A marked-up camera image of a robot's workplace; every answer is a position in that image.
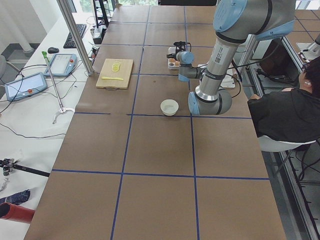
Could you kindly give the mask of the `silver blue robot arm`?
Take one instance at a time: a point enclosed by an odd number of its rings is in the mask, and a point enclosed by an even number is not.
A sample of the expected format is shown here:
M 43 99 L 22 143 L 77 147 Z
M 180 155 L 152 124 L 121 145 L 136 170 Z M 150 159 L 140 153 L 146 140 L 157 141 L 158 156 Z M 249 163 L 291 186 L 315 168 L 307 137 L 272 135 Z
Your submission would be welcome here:
M 192 66 L 194 55 L 177 50 L 180 81 L 199 79 L 200 84 L 188 95 L 192 115 L 220 115 L 232 105 L 231 94 L 221 87 L 228 68 L 248 35 L 257 41 L 272 40 L 288 35 L 294 28 L 294 0 L 222 0 L 216 7 L 213 28 L 216 42 L 205 68 Z

